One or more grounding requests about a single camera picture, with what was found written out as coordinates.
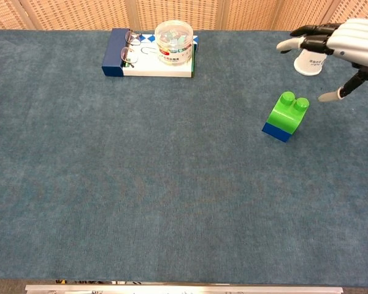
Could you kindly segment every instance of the toy block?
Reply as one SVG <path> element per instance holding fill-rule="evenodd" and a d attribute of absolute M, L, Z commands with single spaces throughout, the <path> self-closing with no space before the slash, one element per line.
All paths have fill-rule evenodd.
<path fill-rule="evenodd" d="M 302 97 L 296 99 L 289 91 L 282 93 L 262 131 L 282 142 L 287 142 L 299 127 L 308 107 L 308 99 Z"/>
<path fill-rule="evenodd" d="M 281 130 L 279 127 L 269 124 L 268 122 L 264 124 L 262 131 L 273 136 L 274 138 L 277 138 L 278 140 L 281 140 L 282 142 L 287 142 L 291 137 L 291 134 Z"/>
<path fill-rule="evenodd" d="M 271 111 L 267 122 L 289 134 L 293 134 L 299 127 L 308 107 L 308 99 L 302 97 L 296 99 L 292 92 L 284 92 Z"/>

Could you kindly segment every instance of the label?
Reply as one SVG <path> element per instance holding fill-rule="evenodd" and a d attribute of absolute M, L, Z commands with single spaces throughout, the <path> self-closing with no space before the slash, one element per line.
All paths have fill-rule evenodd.
<path fill-rule="evenodd" d="M 169 49 L 169 48 L 159 48 L 159 58 L 165 63 L 183 63 L 189 60 L 192 56 L 192 44 L 189 44 L 182 49 Z"/>
<path fill-rule="evenodd" d="M 309 62 L 311 63 L 310 66 L 322 66 L 323 63 L 324 63 L 324 60 L 313 60 L 313 59 L 311 59 Z"/>

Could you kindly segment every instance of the robot finger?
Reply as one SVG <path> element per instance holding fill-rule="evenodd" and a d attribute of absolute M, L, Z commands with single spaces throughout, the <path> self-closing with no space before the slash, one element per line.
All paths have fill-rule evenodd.
<path fill-rule="evenodd" d="M 305 37 L 292 38 L 278 43 L 277 50 L 281 53 L 287 53 L 292 49 L 300 49 L 301 43 L 305 40 Z"/>
<path fill-rule="evenodd" d="M 350 78 L 342 87 L 334 92 L 320 95 L 320 102 L 339 101 L 360 87 L 365 81 L 368 81 L 368 68 L 360 68 L 358 73 Z"/>
<path fill-rule="evenodd" d="M 334 53 L 334 50 L 327 47 L 328 38 L 328 35 L 308 36 L 301 43 L 300 48 L 316 53 L 332 55 Z"/>
<path fill-rule="evenodd" d="M 322 24 L 320 26 L 302 26 L 298 29 L 295 29 L 290 33 L 292 37 L 299 37 L 299 36 L 312 36 L 312 35 L 329 35 L 331 36 L 332 33 L 339 28 L 340 23 L 328 23 Z"/>

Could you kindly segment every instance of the clear plastic container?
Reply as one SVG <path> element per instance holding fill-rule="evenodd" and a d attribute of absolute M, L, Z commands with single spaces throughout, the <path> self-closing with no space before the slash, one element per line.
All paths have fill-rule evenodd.
<path fill-rule="evenodd" d="M 155 29 L 159 59 L 169 65 L 186 63 L 192 57 L 194 31 L 181 20 L 167 20 Z"/>

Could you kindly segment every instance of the lego brick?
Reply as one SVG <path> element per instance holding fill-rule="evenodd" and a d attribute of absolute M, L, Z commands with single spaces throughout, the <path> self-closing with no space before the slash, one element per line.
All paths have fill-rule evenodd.
<path fill-rule="evenodd" d="M 262 131 L 273 136 L 274 138 L 277 138 L 278 140 L 281 140 L 282 142 L 287 142 L 291 137 L 291 134 L 281 130 L 279 127 L 269 124 L 268 122 L 264 124 Z"/>
<path fill-rule="evenodd" d="M 108 77 L 122 77 L 123 61 L 120 57 L 120 51 L 126 45 L 125 34 L 128 29 L 112 29 L 108 45 L 102 62 L 102 70 Z"/>
<path fill-rule="evenodd" d="M 306 98 L 295 98 L 292 92 L 284 92 L 271 111 L 267 122 L 289 134 L 299 127 L 305 112 L 309 107 Z"/>

